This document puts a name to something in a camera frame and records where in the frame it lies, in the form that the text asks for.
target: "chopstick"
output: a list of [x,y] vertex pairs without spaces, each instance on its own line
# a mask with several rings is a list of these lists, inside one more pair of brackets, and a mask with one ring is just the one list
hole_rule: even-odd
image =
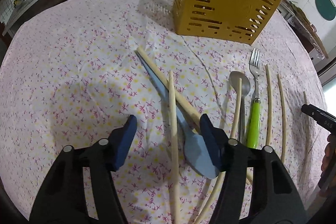
[[[232,127],[231,127],[231,132],[230,132],[230,138],[234,138],[235,133],[237,131],[237,127],[238,127],[238,118],[239,118],[239,112],[240,112],[240,101],[241,101],[241,96],[242,96],[242,79],[239,78],[239,88],[238,88],[238,92],[237,92],[237,97],[236,97],[236,108],[235,108],[235,115],[233,118],[233,123],[232,123]],[[225,177],[225,173],[224,172],[220,172],[216,183],[212,189],[212,192],[207,200],[207,202],[205,203],[203,209],[201,210],[201,212],[199,213],[199,215],[196,217],[194,224],[200,224],[200,222],[202,220],[204,220],[206,213],[208,212],[211,204],[213,204],[216,200],[216,193],[221,189],[222,185],[223,185],[223,181],[224,181],[224,177]],[[246,174],[247,180],[252,184],[252,178],[249,174]]]
[[169,110],[171,134],[172,183],[175,223],[180,223],[180,189],[179,189],[179,148],[177,142],[177,118],[173,72],[169,72]]
[[266,65],[266,78],[267,78],[267,93],[268,93],[268,119],[267,119],[266,145],[270,146],[272,140],[273,92],[272,92],[272,82],[268,64]]
[[308,105],[307,93],[305,91],[303,92],[303,97],[304,97],[304,103]]
[[282,149],[281,149],[281,161],[285,163],[285,154],[286,154],[286,143],[287,143],[287,116],[286,116],[286,106],[285,106],[285,95],[281,83],[281,76],[278,76],[278,84],[280,90],[280,99],[281,99],[281,109],[282,109]]
[[[165,87],[169,89],[169,82],[167,78],[159,70],[159,68],[154,64],[154,62],[148,57],[145,51],[141,47],[138,47],[136,50],[141,55],[141,57],[146,61],[146,63],[149,65],[152,71],[156,74],[156,76],[165,85]],[[201,118],[200,113],[191,104],[189,104],[189,102],[187,101],[186,98],[183,97],[183,95],[179,94],[176,90],[175,90],[175,97],[176,97],[176,100],[181,105],[181,107],[189,114],[189,116],[193,119],[194,123],[199,127],[200,118]]]

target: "table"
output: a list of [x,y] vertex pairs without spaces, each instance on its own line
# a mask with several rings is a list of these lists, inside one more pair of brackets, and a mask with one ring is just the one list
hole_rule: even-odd
[[[178,91],[227,134],[236,97],[229,73],[244,72],[254,90],[248,63],[253,47],[260,49],[273,85],[271,145],[280,155],[280,73],[287,112],[285,167],[303,200],[312,192],[320,177],[328,133],[301,113],[303,91],[311,104],[322,109],[326,104],[310,58],[286,21],[276,12],[253,47],[181,37],[173,32],[172,2],[69,0],[32,18],[15,35],[0,69],[0,176],[26,217],[63,146],[92,145],[134,114],[138,129],[124,166],[113,174],[116,190],[130,222],[171,223],[168,109],[162,107],[134,53],[138,46],[165,75],[173,70]],[[261,71],[259,148],[266,142],[268,109],[264,66]],[[246,123],[252,98],[250,92]],[[181,222],[188,223],[204,206],[215,180],[196,174],[181,149],[179,163]],[[89,170],[83,172],[88,210],[96,216]],[[248,213],[250,197],[247,185],[241,216]]]

